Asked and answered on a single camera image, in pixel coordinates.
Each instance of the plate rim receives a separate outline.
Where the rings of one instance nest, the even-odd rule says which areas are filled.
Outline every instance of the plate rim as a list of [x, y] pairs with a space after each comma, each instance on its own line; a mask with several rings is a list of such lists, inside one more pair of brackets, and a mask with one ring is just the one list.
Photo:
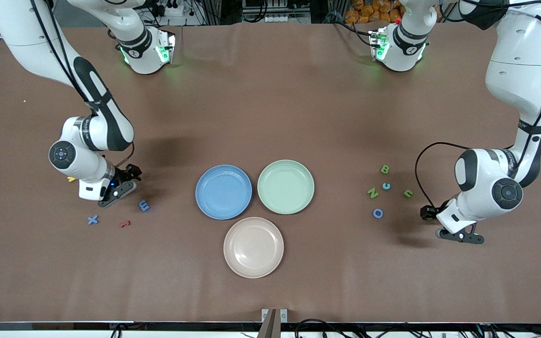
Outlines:
[[[235, 267], [232, 265], [232, 263], [230, 263], [230, 260], [227, 257], [227, 253], [229, 251], [228, 248], [229, 248], [229, 244], [230, 244], [229, 235], [231, 235], [231, 234], [234, 235], [234, 233], [236, 231], [235, 229], [236, 229], [236, 227], [238, 227], [240, 225], [240, 223], [246, 223], [247, 221], [253, 221], [253, 220], [261, 220], [262, 223], [264, 223], [266, 225], [269, 225], [271, 229], [276, 230], [276, 232], [278, 234], [277, 238], [279, 239], [278, 246], [281, 249], [280, 253], [279, 253], [279, 260], [277, 261], [277, 264], [274, 267], [272, 267], [272, 269], [270, 269], [268, 272], [266, 272], [264, 274], [261, 274], [261, 275], [257, 275], [255, 277], [245, 276], [244, 274], [236, 271]], [[238, 274], [238, 276], [241, 276], [243, 278], [257, 279], [257, 278], [262, 278], [262, 277], [268, 276], [273, 271], [275, 271], [277, 269], [277, 267], [279, 267], [279, 264], [281, 264], [281, 261], [283, 261], [283, 255], [284, 254], [285, 254], [285, 242], [283, 241], [283, 234], [281, 234], [281, 231], [279, 230], [279, 228], [273, 222], [267, 220], [266, 218], [257, 217], [257, 216], [247, 217], [247, 218], [243, 218], [242, 220], [238, 220], [234, 225], [232, 225], [232, 227], [229, 229], [229, 231], [227, 231], [227, 235], [225, 235], [225, 240], [223, 242], [223, 255], [225, 257], [225, 262], [227, 263], [228, 267], [232, 270], [232, 272], [235, 272], [236, 274]]]
[[[201, 183], [201, 180], [204, 178], [204, 176], [206, 176], [206, 174], [208, 174], [210, 171], [213, 171], [214, 169], [217, 169], [219, 167], [229, 167], [229, 168], [232, 168], [232, 169], [237, 169], [238, 171], [240, 171], [241, 173], [243, 173], [243, 175], [245, 175], [245, 177], [247, 177], [247, 182], [249, 183], [248, 186], [249, 186], [249, 199], [247, 200], [247, 203], [245, 204], [245, 206], [243, 207], [243, 209], [238, 213], [236, 214], [235, 216], [230, 216], [229, 218], [218, 218], [216, 216], [212, 216], [211, 214], [207, 213], [206, 211], [204, 211], [204, 209], [201, 207], [200, 205], [200, 200], [198, 199], [198, 191], [201, 190], [200, 188], [200, 183]], [[249, 176], [247, 175], [247, 173], [239, 168], [238, 166], [236, 165], [232, 165], [232, 164], [219, 164], [219, 165], [215, 165], [214, 167], [211, 167], [210, 169], [204, 171], [204, 173], [200, 176], [200, 178], [198, 179], [197, 181], [197, 184], [195, 185], [195, 204], [198, 206], [198, 209], [203, 213], [205, 214], [206, 216], [212, 218], [213, 220], [219, 220], [219, 221], [225, 221], [225, 220], [231, 220], [233, 218], [236, 218], [238, 217], [240, 214], [242, 214], [245, 209], [247, 209], [247, 207], [250, 205], [250, 203], [252, 203], [252, 198], [254, 197], [254, 187], [252, 185], [252, 180], [249, 178]]]
[[[309, 177], [311, 182], [312, 182], [312, 194], [310, 195], [310, 198], [306, 201], [306, 203], [303, 204], [303, 206], [295, 211], [290, 211], [290, 212], [282, 212], [282, 211], [278, 211], [277, 209], [275, 208], [272, 208], [270, 207], [265, 201], [264, 201], [264, 197], [263, 197], [263, 194], [261, 194], [260, 192], [262, 191], [262, 189], [260, 188], [261, 184], [262, 184], [262, 177], [264, 176], [264, 172], [266, 171], [266, 169], [268, 169], [268, 167], [270, 167], [271, 165], [274, 165], [275, 163], [278, 163], [278, 162], [290, 162], [290, 163], [296, 163], [296, 165], [298, 165], [299, 167], [303, 167], [304, 169], [306, 169], [306, 172], [303, 173], [305, 176]], [[292, 215], [292, 214], [297, 214], [298, 212], [301, 212], [302, 210], [306, 209], [306, 207], [310, 204], [310, 202], [312, 201], [312, 199], [314, 198], [314, 190], [315, 190], [315, 184], [314, 184], [314, 177], [312, 176], [312, 173], [310, 172], [310, 169], [308, 169], [308, 167], [306, 167], [305, 165], [303, 165], [302, 163], [298, 162], [298, 161], [295, 161], [295, 160], [290, 160], [290, 159], [283, 159], [283, 160], [276, 160], [272, 163], [269, 163], [268, 165], [266, 165], [266, 167], [264, 167], [264, 169], [262, 169], [262, 172], [260, 173], [260, 175], [258, 176], [258, 182], [256, 184], [256, 188], [258, 190], [258, 197], [260, 198], [260, 201], [262, 202], [262, 204], [267, 208], [269, 209], [270, 211], [272, 212], [275, 212], [276, 214], [280, 214], [280, 215]]]

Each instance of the green plate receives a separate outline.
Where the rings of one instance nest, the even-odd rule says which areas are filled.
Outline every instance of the green plate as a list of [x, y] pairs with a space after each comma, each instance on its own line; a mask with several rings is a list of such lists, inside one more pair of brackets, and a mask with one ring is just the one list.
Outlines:
[[260, 174], [258, 195], [262, 203], [277, 214], [295, 214], [312, 200], [314, 180], [302, 163], [279, 160]]

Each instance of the metal bracket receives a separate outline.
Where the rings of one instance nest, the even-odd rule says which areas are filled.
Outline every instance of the metal bracket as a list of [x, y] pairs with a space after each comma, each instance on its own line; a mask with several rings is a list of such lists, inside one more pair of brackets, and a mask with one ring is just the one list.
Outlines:
[[[268, 312], [268, 308], [262, 309], [262, 319], [260, 319], [261, 321], [264, 321]], [[287, 308], [282, 308], [279, 314], [281, 315], [281, 323], [287, 323]]]
[[[276, 308], [263, 309], [266, 310], [266, 316], [264, 316], [264, 321], [262, 321], [262, 327], [258, 331], [257, 338], [281, 338], [281, 319], [282, 315]], [[287, 310], [282, 309], [281, 312], [285, 310], [285, 317], [287, 319]]]
[[483, 236], [475, 233], [476, 226], [477, 223], [474, 223], [471, 231], [466, 232], [464, 229], [461, 229], [461, 231], [458, 231], [457, 233], [449, 233], [447, 229], [439, 229], [435, 232], [435, 235], [441, 239], [454, 240], [455, 242], [460, 243], [483, 244], [483, 242], [485, 242]]

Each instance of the black cable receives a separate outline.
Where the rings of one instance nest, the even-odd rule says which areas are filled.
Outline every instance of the black cable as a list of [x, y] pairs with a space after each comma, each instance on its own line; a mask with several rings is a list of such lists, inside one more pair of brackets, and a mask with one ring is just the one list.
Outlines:
[[379, 334], [377, 337], [375, 337], [375, 338], [382, 338], [382, 336], [384, 336], [385, 334], [387, 334], [387, 332], [390, 332], [391, 330], [395, 330], [395, 329], [396, 329], [396, 327], [390, 327], [390, 328], [386, 329], [385, 331], [383, 331], [382, 333], [380, 333], [380, 334]]
[[152, 7], [147, 7], [149, 9], [150, 13], [152, 13], [152, 17], [154, 18], [154, 21], [156, 24], [154, 25], [156, 28], [160, 27], [160, 22], [157, 20], [157, 17], [154, 15], [154, 12], [152, 11]]
[[75, 88], [83, 98], [83, 101], [88, 102], [88, 99], [86, 98], [85, 94], [81, 90], [81, 87], [78, 85], [77, 78], [75, 77], [75, 73], [72, 71], [72, 67], [70, 66], [70, 61], [68, 60], [68, 55], [66, 54], [66, 48], [64, 47], [64, 42], [62, 41], [62, 35], [60, 34], [60, 30], [58, 30], [58, 25], [55, 23], [54, 13], [51, 9], [49, 11], [49, 17], [51, 18], [51, 22], [54, 24], [55, 33], [58, 36], [58, 41], [60, 43], [60, 48], [62, 48], [62, 54], [64, 55], [64, 59], [66, 60], [66, 66], [68, 67], [68, 72], [70, 73], [70, 76], [72, 77], [72, 80], [74, 81]]
[[206, 17], [204, 17], [204, 14], [202, 14], [201, 9], [200, 9], [200, 6], [198, 6], [198, 5], [195, 5], [195, 6], [197, 6], [197, 11], [198, 11], [198, 13], [200, 13], [200, 16], [201, 16], [202, 21], [204, 21], [204, 23], [206, 24], [206, 26], [210, 26], [210, 23], [208, 22], [208, 20], [206, 19]]
[[300, 329], [300, 326], [304, 323], [308, 323], [308, 322], [316, 322], [316, 323], [322, 323], [326, 326], [328, 326], [329, 328], [331, 328], [331, 330], [341, 334], [341, 336], [343, 336], [344, 338], [352, 338], [350, 336], [348, 336], [347, 334], [345, 334], [343, 331], [335, 328], [333, 325], [331, 325], [330, 323], [327, 323], [325, 321], [322, 321], [321, 319], [315, 319], [315, 318], [309, 318], [309, 319], [304, 319], [303, 321], [301, 321], [300, 323], [298, 323], [298, 325], [296, 325], [296, 329], [294, 330], [294, 335], [295, 335], [295, 338], [300, 338], [299, 336], [299, 329]]
[[[45, 39], [47, 40], [47, 44], [49, 45], [49, 48], [51, 48], [52, 53], [54, 54], [56, 60], [58, 61], [58, 64], [62, 68], [62, 71], [64, 71], [64, 74], [66, 74], [66, 77], [68, 77], [68, 80], [73, 85], [75, 90], [78, 92], [78, 94], [81, 96], [83, 101], [88, 102], [86, 99], [84, 93], [82, 92], [81, 88], [78, 86], [77, 82], [75, 81], [74, 77], [69, 74], [69, 71], [64, 67], [64, 63], [60, 59], [60, 56], [58, 55], [58, 52], [54, 48], [54, 43], [52, 42], [51, 38], [49, 37], [49, 34], [47, 33], [47, 29], [45, 28], [45, 24], [43, 24], [43, 19], [41, 18], [41, 15], [39, 14], [39, 11], [37, 9], [37, 5], [35, 4], [35, 0], [31, 0], [32, 9], [34, 10], [34, 13], [37, 17], [37, 21], [39, 22], [39, 26], [41, 26], [41, 30], [43, 31], [43, 36], [45, 36]], [[60, 45], [62, 45], [62, 39], [58, 40]]]
[[500, 11], [502, 9], [508, 9], [508, 8], [511, 8], [511, 7], [527, 6], [527, 5], [533, 5], [533, 4], [541, 4], [541, 0], [520, 2], [518, 4], [502, 4], [502, 5], [481, 4], [481, 3], [476, 2], [474, 0], [461, 0], [461, 1], [468, 2], [469, 4], [474, 4], [476, 6], [492, 7], [492, 9], [488, 9], [487, 11], [481, 12], [481, 13], [475, 13], [474, 15], [469, 15], [468, 17], [466, 17], [464, 19], [450, 19], [449, 14], [445, 15], [444, 14], [444, 9], [442, 8], [442, 5], [440, 5], [439, 6], [440, 7], [440, 14], [442, 14], [442, 17], [444, 18], [445, 21], [463, 22], [463, 21], [467, 21], [469, 19], [474, 19], [475, 17], [480, 17], [482, 15], [486, 15], [488, 13], [493, 13], [493, 12], [496, 12], [496, 11]]
[[507, 330], [500, 328], [500, 331], [504, 332], [509, 338], [515, 338], [512, 334], [510, 334]]
[[349, 30], [350, 32], [360, 34], [361, 36], [371, 36], [371, 35], [372, 35], [372, 34], [369, 33], [369, 32], [362, 32], [362, 31], [353, 30], [352, 27], [346, 25], [346, 24], [343, 23], [343, 22], [333, 21], [333, 22], [329, 22], [329, 23], [336, 23], [336, 24], [338, 24], [338, 25], [344, 26], [344, 27], [345, 27], [347, 30]]
[[496, 333], [496, 330], [494, 330], [494, 327], [495, 325], [489, 325], [489, 329], [490, 331], [492, 332], [492, 337], [491, 338], [498, 338], [498, 333]]
[[219, 17], [218, 15], [216, 15], [216, 14], [214, 13], [214, 11], [210, 11], [209, 9], [207, 9], [206, 6], [204, 6], [204, 4], [205, 4], [204, 2], [202, 2], [202, 3], [200, 4], [200, 5], [201, 5], [201, 8], [204, 9], [204, 12], [205, 12], [205, 13], [208, 13], [209, 15], [212, 15], [215, 19], [217, 19], [217, 20], [220, 22], [220, 21], [221, 21], [221, 17]]
[[360, 39], [360, 41], [363, 42], [363, 44], [370, 46], [370, 47], [380, 47], [380, 45], [377, 44], [371, 44], [370, 42], [367, 42], [363, 39], [363, 37], [360, 36], [358, 30], [356, 29], [356, 25], [354, 25], [354, 22], [352, 22], [352, 29], [354, 29], [354, 33], [356, 33], [356, 36]]
[[258, 14], [256, 15], [256, 17], [254, 17], [253, 20], [249, 20], [249, 19], [246, 19], [245, 17], [243, 18], [243, 21], [245, 22], [252, 22], [252, 23], [256, 23], [258, 21], [261, 21], [262, 19], [264, 19], [264, 17], [266, 16], [266, 11], [268, 11], [268, 6], [269, 6], [269, 3], [268, 3], [268, 0], [264, 0], [264, 2], [261, 2], [260, 3], [260, 11], [258, 12]]
[[510, 8], [510, 7], [520, 7], [520, 6], [541, 4], [541, 0], [519, 2], [517, 4], [504, 4], [503, 3], [501, 5], [483, 4], [483, 3], [477, 2], [475, 0], [461, 0], [461, 1], [468, 2], [469, 4], [474, 4], [475, 6], [494, 7], [494, 8], [502, 8], [502, 9], [506, 9], [506, 8]]
[[431, 148], [433, 146], [437, 146], [438, 144], [444, 144], [445, 146], [461, 148], [461, 149], [464, 149], [464, 150], [470, 149], [468, 147], [460, 146], [459, 144], [454, 144], [454, 143], [449, 143], [449, 142], [434, 142], [434, 143], [429, 144], [423, 150], [421, 150], [421, 152], [419, 153], [419, 156], [417, 156], [417, 160], [415, 161], [415, 179], [417, 179], [417, 184], [419, 186], [419, 189], [421, 190], [421, 192], [423, 193], [423, 195], [425, 196], [425, 198], [427, 199], [427, 201], [429, 202], [429, 204], [433, 208], [435, 208], [435, 205], [433, 204], [433, 202], [431, 201], [431, 199], [429, 198], [429, 196], [425, 192], [425, 189], [423, 189], [423, 186], [421, 185], [421, 181], [419, 180], [419, 175], [418, 175], [418, 172], [417, 172], [417, 167], [419, 165], [419, 160], [421, 159], [421, 156], [423, 155], [423, 153], [426, 152], [429, 148]]
[[131, 153], [129, 154], [129, 156], [127, 156], [124, 160], [120, 161], [116, 167], [120, 167], [121, 165], [123, 165], [123, 163], [125, 163], [126, 161], [129, 160], [129, 158], [131, 158], [131, 156], [133, 156], [133, 153], [135, 152], [135, 143], [131, 142]]
[[114, 328], [114, 331], [112, 331], [112, 336], [110, 336], [110, 338], [114, 338], [114, 335], [116, 335], [116, 332], [118, 332], [118, 336], [116, 336], [116, 338], [122, 337], [122, 330], [120, 329], [121, 326], [124, 326], [124, 329], [125, 329], [125, 330], [128, 330], [128, 329], [129, 329], [128, 325], [126, 325], [125, 323], [119, 323], [119, 324], [116, 325], [116, 327]]

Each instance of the blue plate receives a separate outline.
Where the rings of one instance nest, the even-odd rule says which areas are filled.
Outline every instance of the blue plate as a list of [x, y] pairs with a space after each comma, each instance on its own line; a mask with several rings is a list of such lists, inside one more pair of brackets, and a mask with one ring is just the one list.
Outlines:
[[217, 165], [200, 177], [195, 201], [200, 210], [215, 220], [239, 216], [252, 199], [252, 182], [233, 165]]

